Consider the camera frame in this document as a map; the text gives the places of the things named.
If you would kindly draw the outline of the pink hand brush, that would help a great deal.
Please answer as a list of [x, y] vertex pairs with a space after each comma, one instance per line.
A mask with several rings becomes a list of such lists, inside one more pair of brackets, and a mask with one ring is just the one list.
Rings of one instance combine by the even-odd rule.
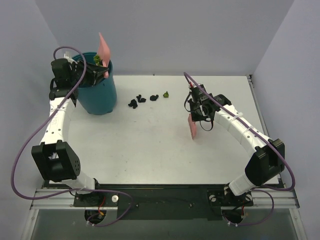
[[187, 121], [190, 129], [191, 138], [194, 139], [197, 135], [197, 126], [196, 123], [192, 120], [191, 114], [188, 115]]

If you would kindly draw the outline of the pink plastic dustpan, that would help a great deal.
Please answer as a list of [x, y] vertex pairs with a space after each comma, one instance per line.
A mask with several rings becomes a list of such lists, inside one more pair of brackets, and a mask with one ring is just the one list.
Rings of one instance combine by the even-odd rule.
[[111, 59], [111, 52], [108, 44], [106, 43], [101, 33], [99, 33], [99, 47], [97, 55], [100, 57], [100, 60], [102, 61], [102, 66], [108, 67]]

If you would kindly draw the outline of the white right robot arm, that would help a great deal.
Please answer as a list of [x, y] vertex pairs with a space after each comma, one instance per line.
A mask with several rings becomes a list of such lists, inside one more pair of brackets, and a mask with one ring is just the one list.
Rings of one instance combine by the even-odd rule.
[[198, 87], [189, 86], [189, 94], [185, 100], [189, 104], [189, 125], [195, 127], [196, 122], [218, 123], [225, 128], [245, 149], [250, 157], [244, 173], [227, 184], [223, 192], [224, 201], [236, 204], [242, 194], [260, 187], [280, 174], [285, 165], [279, 156], [270, 148], [273, 146], [279, 154], [285, 156], [285, 145], [277, 139], [272, 140], [260, 133], [237, 111], [231, 101], [224, 95], [212, 96], [212, 101]]

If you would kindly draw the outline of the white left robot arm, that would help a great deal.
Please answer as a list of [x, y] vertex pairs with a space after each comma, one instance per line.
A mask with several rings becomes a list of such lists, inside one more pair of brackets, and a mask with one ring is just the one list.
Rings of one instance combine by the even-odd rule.
[[97, 206], [103, 200], [103, 193], [96, 189], [96, 180], [82, 172], [80, 159], [68, 144], [68, 134], [78, 87], [100, 83], [109, 69], [69, 57], [53, 60], [51, 68], [54, 78], [49, 87], [50, 120], [40, 144], [32, 147], [31, 155], [45, 181], [65, 184], [79, 194], [88, 190], [85, 200]]

